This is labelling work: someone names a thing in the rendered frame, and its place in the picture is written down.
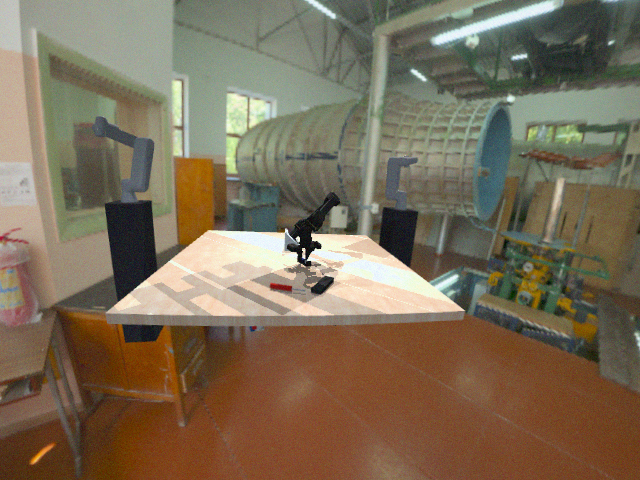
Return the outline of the red-handled screwdriver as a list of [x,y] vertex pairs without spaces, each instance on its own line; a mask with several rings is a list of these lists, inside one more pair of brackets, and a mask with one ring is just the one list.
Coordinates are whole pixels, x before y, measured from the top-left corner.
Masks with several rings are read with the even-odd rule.
[[279,285],[279,284],[270,284],[270,289],[276,289],[276,290],[283,290],[283,291],[292,291],[292,290],[297,290],[297,291],[306,291],[306,290],[301,290],[301,289],[293,289],[292,286],[286,286],[286,285]]

